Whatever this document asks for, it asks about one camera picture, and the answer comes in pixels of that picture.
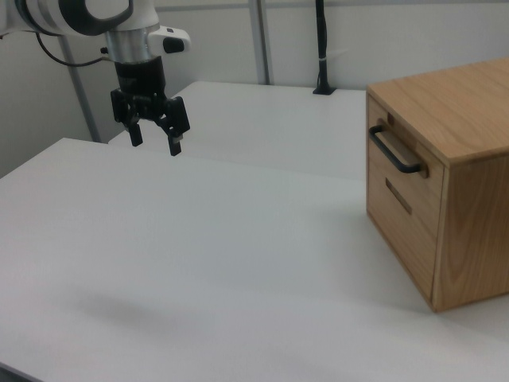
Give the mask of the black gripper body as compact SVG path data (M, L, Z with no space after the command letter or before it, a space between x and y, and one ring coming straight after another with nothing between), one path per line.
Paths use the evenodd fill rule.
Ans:
M119 87L113 91L115 120L128 120L129 110L142 119L164 115L165 74L160 57L137 64L115 63Z

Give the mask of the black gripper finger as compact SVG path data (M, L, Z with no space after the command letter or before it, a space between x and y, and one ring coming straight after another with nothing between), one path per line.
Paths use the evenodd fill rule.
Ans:
M133 98L118 88L111 92L111 104L114 119L124 126L130 136L132 146L141 145L143 143L142 132L138 124L140 118Z
M156 124L167 135L170 154L177 156L181 152L183 135L190 130L184 100L180 96L162 100Z

